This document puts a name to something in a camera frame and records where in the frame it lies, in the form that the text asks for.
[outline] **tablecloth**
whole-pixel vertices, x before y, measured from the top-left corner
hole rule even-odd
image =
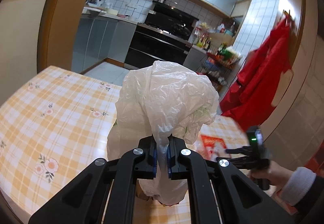
[[[0,189],[18,216],[36,212],[96,158],[107,158],[121,87],[48,67],[0,108]],[[218,116],[200,134],[228,148],[247,145],[234,121]],[[201,146],[201,138],[189,148]],[[189,199],[163,207],[136,199],[134,223],[190,223]]]

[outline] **white floor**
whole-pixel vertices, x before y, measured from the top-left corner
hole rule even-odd
[[[126,74],[128,74],[128,72],[129,70],[127,69],[103,62],[102,64],[88,71],[85,76],[122,86],[124,77]]]

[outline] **table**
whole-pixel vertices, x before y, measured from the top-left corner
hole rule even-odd
[[[120,89],[51,66],[1,106],[0,189],[24,223],[96,158],[107,158]],[[228,117],[217,116],[200,134],[223,138],[228,148],[248,144]],[[188,195],[172,207],[136,199],[134,223],[140,222],[190,223]]]

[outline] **red package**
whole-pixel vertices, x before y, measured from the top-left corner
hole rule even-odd
[[[222,138],[201,135],[201,139],[204,144],[208,160],[216,161],[217,157],[231,158],[231,155],[225,152],[227,146]]]

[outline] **silver screw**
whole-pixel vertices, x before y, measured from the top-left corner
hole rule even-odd
[[[182,149],[181,154],[183,154],[184,156],[188,156],[191,154],[191,151],[189,149]]]
[[[96,166],[103,166],[105,164],[105,160],[103,158],[98,158],[96,161],[95,161],[95,165]]]
[[[134,155],[141,155],[141,154],[143,154],[143,153],[144,153],[144,151],[143,151],[142,148],[135,148],[135,149],[133,150],[133,154],[134,154]]]
[[[226,159],[222,159],[218,163],[222,167],[227,167],[229,165],[229,162]]]

